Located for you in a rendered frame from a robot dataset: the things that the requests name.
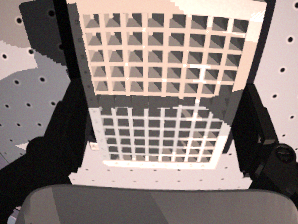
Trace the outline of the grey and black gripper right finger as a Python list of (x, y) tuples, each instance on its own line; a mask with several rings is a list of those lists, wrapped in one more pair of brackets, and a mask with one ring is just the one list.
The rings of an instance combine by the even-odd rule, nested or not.
[(252, 180), (248, 189), (286, 195), (298, 210), (296, 153), (291, 146), (279, 143), (269, 112), (263, 106), (255, 84), (245, 84), (231, 131), (239, 170), (244, 178)]

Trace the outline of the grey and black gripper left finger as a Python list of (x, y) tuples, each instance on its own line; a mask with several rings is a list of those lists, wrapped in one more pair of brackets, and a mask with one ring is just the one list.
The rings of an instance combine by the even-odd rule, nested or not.
[(26, 154), (0, 170), (0, 224), (7, 224), (32, 191), (72, 184), (69, 175), (82, 166), (91, 127), (82, 79), (72, 78), (44, 136), (32, 139)]

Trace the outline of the white well plate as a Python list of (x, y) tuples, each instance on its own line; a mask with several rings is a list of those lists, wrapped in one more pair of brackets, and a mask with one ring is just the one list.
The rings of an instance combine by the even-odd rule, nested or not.
[(215, 169), (267, 3), (66, 1), (102, 162), (111, 167)]

